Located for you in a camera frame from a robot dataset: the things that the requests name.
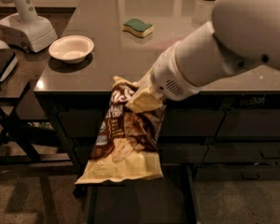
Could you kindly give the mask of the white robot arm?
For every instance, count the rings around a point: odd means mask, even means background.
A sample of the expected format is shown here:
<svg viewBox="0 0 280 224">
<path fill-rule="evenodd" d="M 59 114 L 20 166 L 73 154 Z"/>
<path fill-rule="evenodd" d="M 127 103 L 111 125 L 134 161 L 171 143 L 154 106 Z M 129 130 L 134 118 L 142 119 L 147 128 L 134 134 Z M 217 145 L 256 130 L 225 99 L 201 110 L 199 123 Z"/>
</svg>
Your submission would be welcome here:
<svg viewBox="0 0 280 224">
<path fill-rule="evenodd" d="M 280 69 L 280 0 L 216 0 L 211 20 L 161 54 L 127 107 L 155 110 L 262 64 Z"/>
</svg>

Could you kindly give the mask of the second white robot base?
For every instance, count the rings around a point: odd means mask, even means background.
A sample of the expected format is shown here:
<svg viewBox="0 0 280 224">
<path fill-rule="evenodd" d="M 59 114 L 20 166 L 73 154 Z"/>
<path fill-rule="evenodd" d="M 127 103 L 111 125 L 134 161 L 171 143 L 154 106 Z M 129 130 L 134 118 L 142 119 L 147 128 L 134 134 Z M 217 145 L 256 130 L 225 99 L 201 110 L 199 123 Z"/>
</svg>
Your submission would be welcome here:
<svg viewBox="0 0 280 224">
<path fill-rule="evenodd" d="M 0 82 L 3 82 L 11 74 L 18 63 L 18 58 L 13 49 L 0 40 Z"/>
</svg>

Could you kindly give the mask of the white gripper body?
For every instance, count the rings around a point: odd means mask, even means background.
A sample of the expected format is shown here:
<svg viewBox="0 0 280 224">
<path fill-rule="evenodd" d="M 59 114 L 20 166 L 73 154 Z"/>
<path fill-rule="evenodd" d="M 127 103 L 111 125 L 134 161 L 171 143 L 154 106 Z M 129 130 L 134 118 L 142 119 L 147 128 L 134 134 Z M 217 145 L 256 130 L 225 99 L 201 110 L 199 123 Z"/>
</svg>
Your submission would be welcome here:
<svg viewBox="0 0 280 224">
<path fill-rule="evenodd" d="M 154 89 L 165 98 L 182 101 L 197 94 L 200 88 L 190 84 L 179 71 L 175 58 L 177 45 L 174 43 L 154 62 L 150 79 Z"/>
</svg>

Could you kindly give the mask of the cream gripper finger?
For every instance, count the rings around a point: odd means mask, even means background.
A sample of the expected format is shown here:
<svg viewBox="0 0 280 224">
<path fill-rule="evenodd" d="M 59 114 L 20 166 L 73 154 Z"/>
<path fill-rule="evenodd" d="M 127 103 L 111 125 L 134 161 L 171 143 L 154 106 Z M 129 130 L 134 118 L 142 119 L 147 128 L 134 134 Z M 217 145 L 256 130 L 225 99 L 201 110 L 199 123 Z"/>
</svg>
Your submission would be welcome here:
<svg viewBox="0 0 280 224">
<path fill-rule="evenodd" d="M 145 87 L 127 87 L 125 91 L 127 96 L 126 107 L 134 113 L 156 110 L 163 106 L 162 98 L 157 95 L 151 85 Z"/>
</svg>

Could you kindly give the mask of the white robot base numbered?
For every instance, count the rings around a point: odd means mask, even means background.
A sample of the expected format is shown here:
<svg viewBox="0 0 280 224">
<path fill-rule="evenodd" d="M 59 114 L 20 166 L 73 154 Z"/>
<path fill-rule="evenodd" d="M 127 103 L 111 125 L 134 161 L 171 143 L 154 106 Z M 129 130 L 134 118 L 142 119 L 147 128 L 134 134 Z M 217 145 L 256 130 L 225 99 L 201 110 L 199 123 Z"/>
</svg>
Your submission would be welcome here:
<svg viewBox="0 0 280 224">
<path fill-rule="evenodd" d="M 51 22 L 37 15 L 32 0 L 0 0 L 13 3 L 16 13 L 0 20 L 0 30 L 9 45 L 22 48 L 25 52 L 38 53 L 57 39 Z"/>
</svg>

